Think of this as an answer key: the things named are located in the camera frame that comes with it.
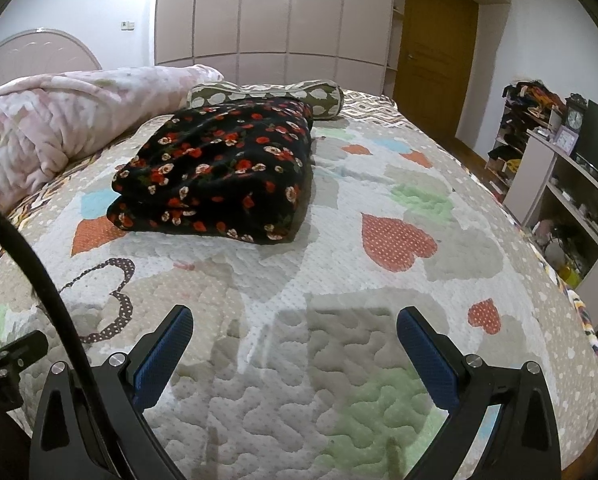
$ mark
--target screw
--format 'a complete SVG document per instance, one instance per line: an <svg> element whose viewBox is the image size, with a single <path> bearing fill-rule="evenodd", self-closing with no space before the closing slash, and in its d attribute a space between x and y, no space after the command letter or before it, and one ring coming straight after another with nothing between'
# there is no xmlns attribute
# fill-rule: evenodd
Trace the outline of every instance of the screw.
<svg viewBox="0 0 598 480"><path fill-rule="evenodd" d="M58 363L53 364L52 368L50 368L50 371L55 375L59 375L64 370L65 370L65 363L63 361L59 361Z"/></svg>
<svg viewBox="0 0 598 480"><path fill-rule="evenodd" d="M108 362L112 366L121 366L123 363L125 363L125 355L123 355L123 354L112 354L110 356L110 359L108 359Z"/></svg>
<svg viewBox="0 0 598 480"><path fill-rule="evenodd" d="M484 360L479 355L470 354L466 356L466 363L471 368L479 368L484 364Z"/></svg>
<svg viewBox="0 0 598 480"><path fill-rule="evenodd" d="M534 361L529 361L526 363L526 370L528 370L532 374L537 375L541 371L541 367Z"/></svg>

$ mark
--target yellow object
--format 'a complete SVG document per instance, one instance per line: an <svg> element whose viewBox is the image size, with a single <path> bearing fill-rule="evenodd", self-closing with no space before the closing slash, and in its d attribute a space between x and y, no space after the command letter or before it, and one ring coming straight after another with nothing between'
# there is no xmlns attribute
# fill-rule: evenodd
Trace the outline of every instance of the yellow object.
<svg viewBox="0 0 598 480"><path fill-rule="evenodd" d="M506 166L508 167L508 169L512 172L512 173L517 173L517 170L519 169L519 164L521 164L521 159L520 158L513 158L512 160L509 160L508 162L506 162Z"/></svg>
<svg viewBox="0 0 598 480"><path fill-rule="evenodd" d="M570 264L565 264L557 273L567 285L570 285L570 288L576 288L582 282L582 277Z"/></svg>

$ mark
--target olive green pillow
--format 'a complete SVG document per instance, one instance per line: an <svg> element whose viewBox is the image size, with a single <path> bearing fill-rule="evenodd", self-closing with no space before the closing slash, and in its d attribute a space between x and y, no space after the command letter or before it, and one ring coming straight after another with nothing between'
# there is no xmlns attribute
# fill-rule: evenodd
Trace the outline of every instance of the olive green pillow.
<svg viewBox="0 0 598 480"><path fill-rule="evenodd" d="M313 110L317 120L334 119L343 107L343 90L333 81L316 80L294 85L237 86L228 81L197 85L188 92L188 108L214 106L252 97L288 97L299 99Z"/></svg>

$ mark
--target bed headboard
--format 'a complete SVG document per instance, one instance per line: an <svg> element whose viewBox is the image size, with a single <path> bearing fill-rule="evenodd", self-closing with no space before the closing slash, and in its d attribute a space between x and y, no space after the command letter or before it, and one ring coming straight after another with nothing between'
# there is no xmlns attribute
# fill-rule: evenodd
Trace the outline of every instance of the bed headboard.
<svg viewBox="0 0 598 480"><path fill-rule="evenodd" d="M0 85L28 75L100 69L88 47L61 30L35 28L0 42Z"/></svg>

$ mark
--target wardrobe door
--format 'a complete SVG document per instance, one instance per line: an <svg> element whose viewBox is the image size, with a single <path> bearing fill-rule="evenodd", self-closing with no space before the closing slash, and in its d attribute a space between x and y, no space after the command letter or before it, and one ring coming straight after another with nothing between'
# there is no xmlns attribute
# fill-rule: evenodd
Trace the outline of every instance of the wardrobe door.
<svg viewBox="0 0 598 480"><path fill-rule="evenodd" d="M336 58L311 56L306 54L288 54L285 82L290 85L313 79L335 79Z"/></svg>
<svg viewBox="0 0 598 480"><path fill-rule="evenodd" d="M393 19L393 0L344 0L339 55L383 65Z"/></svg>
<svg viewBox="0 0 598 480"><path fill-rule="evenodd" d="M383 66L362 61L340 59L335 81L343 88L372 95L381 95Z"/></svg>
<svg viewBox="0 0 598 480"><path fill-rule="evenodd" d="M239 0L197 0L195 57L237 52Z"/></svg>
<svg viewBox="0 0 598 480"><path fill-rule="evenodd" d="M231 83L237 82L237 55L222 54L220 56L195 57L195 63L211 66L223 74L223 78Z"/></svg>
<svg viewBox="0 0 598 480"><path fill-rule="evenodd" d="M285 54L240 54L240 85L285 84Z"/></svg>
<svg viewBox="0 0 598 480"><path fill-rule="evenodd" d="M240 52L285 52L290 0L241 0Z"/></svg>
<svg viewBox="0 0 598 480"><path fill-rule="evenodd" d="M342 0L292 0L289 52L337 55Z"/></svg>
<svg viewBox="0 0 598 480"><path fill-rule="evenodd" d="M192 57L192 21L195 0L157 0L155 63Z"/></svg>

